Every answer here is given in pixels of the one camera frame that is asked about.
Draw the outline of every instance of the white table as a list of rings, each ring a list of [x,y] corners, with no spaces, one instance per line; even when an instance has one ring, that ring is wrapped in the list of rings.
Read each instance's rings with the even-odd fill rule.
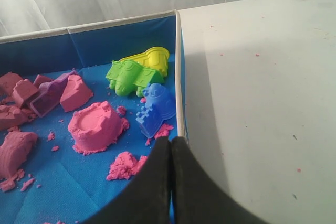
[[[210,177],[272,224],[336,223],[336,0],[245,0],[181,20],[190,145]]]

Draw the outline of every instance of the white tabletop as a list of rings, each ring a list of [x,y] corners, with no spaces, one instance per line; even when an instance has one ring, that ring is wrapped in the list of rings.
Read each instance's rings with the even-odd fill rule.
[[[336,0],[180,13],[201,165],[271,224],[336,223]]]

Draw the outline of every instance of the black object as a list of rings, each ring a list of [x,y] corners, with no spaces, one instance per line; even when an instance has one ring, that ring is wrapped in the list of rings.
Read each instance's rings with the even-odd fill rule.
[[[168,224],[170,196],[176,224],[265,224],[208,177],[183,137],[167,137],[155,147],[141,171],[86,224]]]

